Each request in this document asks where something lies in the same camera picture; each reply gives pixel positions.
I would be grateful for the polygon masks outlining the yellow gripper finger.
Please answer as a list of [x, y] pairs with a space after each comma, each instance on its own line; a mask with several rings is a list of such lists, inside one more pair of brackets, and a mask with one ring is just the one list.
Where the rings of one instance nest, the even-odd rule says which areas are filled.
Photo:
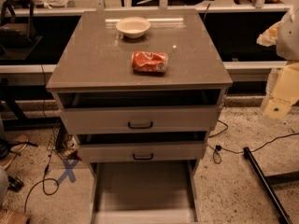
[[281, 69], [271, 70], [263, 113], [270, 119], [282, 119], [299, 101], [299, 63], [287, 62]]
[[268, 29], [266, 29], [262, 34], [260, 34], [256, 40], [256, 42], [265, 47], [274, 46], [276, 44], [277, 36], [278, 36], [278, 27], [280, 22], [274, 23]]

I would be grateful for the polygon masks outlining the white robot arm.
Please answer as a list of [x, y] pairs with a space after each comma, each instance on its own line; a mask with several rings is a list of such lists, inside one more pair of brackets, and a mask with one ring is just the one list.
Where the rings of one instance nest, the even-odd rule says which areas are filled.
[[280, 70], [271, 70], [262, 102], [266, 117], [282, 119], [299, 101], [299, 7], [293, 6], [256, 42], [265, 47], [276, 46], [277, 55], [287, 61]]

